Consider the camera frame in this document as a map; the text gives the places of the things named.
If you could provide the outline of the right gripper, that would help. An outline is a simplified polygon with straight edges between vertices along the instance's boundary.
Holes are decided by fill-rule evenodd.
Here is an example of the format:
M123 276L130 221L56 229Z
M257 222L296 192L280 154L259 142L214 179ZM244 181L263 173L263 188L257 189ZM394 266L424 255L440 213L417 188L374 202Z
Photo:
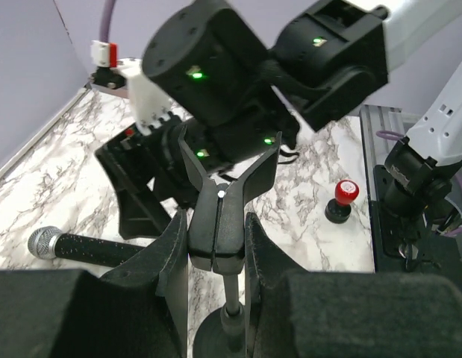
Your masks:
M129 125L95 152L115 189L119 234L124 240L162 234L171 217L160 201L173 198L185 209L196 205L198 192L187 179L178 141L172 137L181 123L170 119L148 136L135 124Z

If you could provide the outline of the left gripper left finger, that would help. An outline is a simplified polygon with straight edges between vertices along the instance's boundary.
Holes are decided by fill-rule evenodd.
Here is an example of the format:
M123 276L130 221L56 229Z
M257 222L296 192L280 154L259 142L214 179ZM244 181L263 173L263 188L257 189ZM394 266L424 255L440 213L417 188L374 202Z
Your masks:
M187 217L101 277L0 271L0 357L185 357Z

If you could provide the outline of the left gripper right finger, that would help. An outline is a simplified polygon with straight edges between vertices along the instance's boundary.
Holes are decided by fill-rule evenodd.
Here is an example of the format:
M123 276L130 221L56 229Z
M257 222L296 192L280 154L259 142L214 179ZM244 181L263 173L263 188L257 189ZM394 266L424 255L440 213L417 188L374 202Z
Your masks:
M462 357L462 293L431 274L310 272L248 213L246 356Z

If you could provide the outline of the black microphone silver grille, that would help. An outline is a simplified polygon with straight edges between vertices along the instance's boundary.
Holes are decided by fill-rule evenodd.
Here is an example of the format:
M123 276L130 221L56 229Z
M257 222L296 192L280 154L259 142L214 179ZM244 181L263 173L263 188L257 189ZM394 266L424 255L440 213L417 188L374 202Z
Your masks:
M115 268L143 250L142 246L64 233L54 226L35 230L28 250L41 260L55 258Z

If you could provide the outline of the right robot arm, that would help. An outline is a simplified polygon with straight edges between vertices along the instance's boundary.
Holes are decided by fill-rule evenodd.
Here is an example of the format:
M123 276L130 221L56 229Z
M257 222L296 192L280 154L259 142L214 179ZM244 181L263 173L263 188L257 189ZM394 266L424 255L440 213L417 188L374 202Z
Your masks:
M178 144L208 173L225 175L276 134L296 147L385 86L423 43L462 14L462 1L317 1L267 48L226 1L194 1L154 34L141 58L119 59L105 5L91 45L92 81L126 90L135 123L96 157L115 189L124 239L160 235L163 201L189 209L198 193Z

